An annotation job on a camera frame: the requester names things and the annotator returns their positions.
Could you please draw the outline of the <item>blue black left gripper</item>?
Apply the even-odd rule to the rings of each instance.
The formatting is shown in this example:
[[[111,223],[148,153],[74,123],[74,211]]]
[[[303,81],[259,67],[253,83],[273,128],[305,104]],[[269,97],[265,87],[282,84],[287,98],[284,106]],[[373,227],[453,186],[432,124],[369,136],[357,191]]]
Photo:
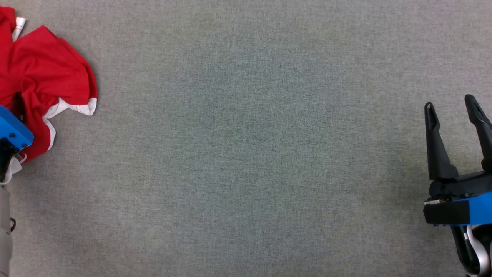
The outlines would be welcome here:
[[[7,107],[1,106],[0,138],[0,180],[6,184],[21,169],[19,154],[32,145],[35,137]]]

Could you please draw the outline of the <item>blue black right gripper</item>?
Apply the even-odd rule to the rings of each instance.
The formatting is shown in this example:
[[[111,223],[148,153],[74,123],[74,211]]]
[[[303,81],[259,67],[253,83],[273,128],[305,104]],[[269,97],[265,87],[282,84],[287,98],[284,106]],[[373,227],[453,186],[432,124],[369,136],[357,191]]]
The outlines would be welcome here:
[[[476,98],[464,97],[469,120],[475,126],[482,149],[483,170],[492,168],[492,125]],[[442,141],[440,122],[432,102],[424,106],[430,197],[424,203],[426,223],[450,227],[468,277],[491,276],[491,173],[458,177]]]

